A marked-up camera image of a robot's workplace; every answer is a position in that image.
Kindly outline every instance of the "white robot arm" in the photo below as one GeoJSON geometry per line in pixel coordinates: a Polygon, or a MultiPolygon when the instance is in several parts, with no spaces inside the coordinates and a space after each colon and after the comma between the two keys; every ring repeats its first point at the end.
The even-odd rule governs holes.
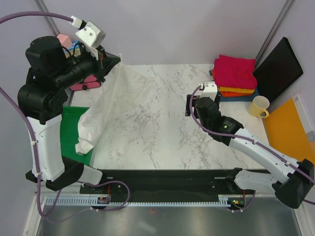
{"type": "Polygon", "coordinates": [[[103,172],[61,155],[60,124],[63,104],[67,101],[65,89],[94,75],[98,81],[120,62],[120,58],[107,53],[101,41],[105,33],[92,22],[72,17],[71,23],[79,29],[77,36],[81,54],[66,58],[59,40],[53,36],[35,39],[26,50],[31,65],[26,84],[18,93],[19,107],[30,121],[37,142],[40,173],[33,168],[27,179],[37,182],[37,176],[46,186],[60,190],[76,181],[99,184],[103,172]]]}
{"type": "MultiPolygon", "coordinates": [[[[255,137],[238,121],[222,116],[219,111],[220,97],[217,96],[218,89],[214,82],[205,82],[201,85],[201,90],[203,90],[202,95],[193,98],[194,116],[198,116],[202,126],[211,131],[209,135],[214,140],[243,152],[270,172],[263,174],[235,168],[226,179],[241,189],[275,194],[285,205],[298,208],[313,184],[293,167],[314,179],[314,165],[307,159],[300,162],[275,150],[255,137]],[[281,156],[283,161],[268,149],[281,156]]],[[[187,98],[186,116],[190,116],[188,100],[190,101],[191,95],[187,98]]]]}

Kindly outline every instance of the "white towel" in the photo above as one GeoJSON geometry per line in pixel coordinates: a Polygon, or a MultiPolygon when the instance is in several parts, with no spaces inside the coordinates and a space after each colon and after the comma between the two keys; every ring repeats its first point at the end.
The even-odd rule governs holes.
{"type": "Polygon", "coordinates": [[[78,154],[88,153],[97,144],[109,120],[135,109],[148,95],[150,81],[122,62],[105,78],[101,96],[80,117],[79,143],[75,145],[78,154]]]}

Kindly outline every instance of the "yellow mug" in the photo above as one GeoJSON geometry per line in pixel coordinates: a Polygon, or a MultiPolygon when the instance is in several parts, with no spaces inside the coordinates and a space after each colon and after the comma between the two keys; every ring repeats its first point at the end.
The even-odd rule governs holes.
{"type": "Polygon", "coordinates": [[[266,110],[270,105],[269,100],[264,96],[257,96],[253,99],[250,106],[250,114],[253,117],[262,117],[267,118],[269,112],[266,110]]]}

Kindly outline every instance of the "red towel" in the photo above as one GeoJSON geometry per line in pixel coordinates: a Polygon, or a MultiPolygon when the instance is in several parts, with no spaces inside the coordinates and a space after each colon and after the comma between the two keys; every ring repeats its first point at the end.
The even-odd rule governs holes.
{"type": "Polygon", "coordinates": [[[252,75],[255,59],[232,58],[220,55],[215,59],[214,80],[219,87],[255,89],[257,80],[252,75]]]}

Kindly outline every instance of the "folded towel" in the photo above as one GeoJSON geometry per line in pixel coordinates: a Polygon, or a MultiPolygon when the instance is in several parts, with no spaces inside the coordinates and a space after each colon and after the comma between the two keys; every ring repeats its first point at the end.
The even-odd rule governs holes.
{"type": "Polygon", "coordinates": [[[223,97],[221,94],[220,102],[252,102],[256,96],[259,96],[257,89],[251,96],[223,97]]]}
{"type": "Polygon", "coordinates": [[[254,89],[246,89],[246,88],[229,88],[229,87],[219,87],[220,92],[239,92],[246,93],[247,95],[252,95],[255,90],[254,89]]]}
{"type": "Polygon", "coordinates": [[[220,92],[223,97],[240,97],[240,96],[251,96],[249,93],[240,93],[240,92],[220,92]]]}
{"type": "Polygon", "coordinates": [[[233,58],[220,55],[215,59],[214,80],[218,87],[255,89],[257,80],[252,75],[255,59],[233,58]]]}

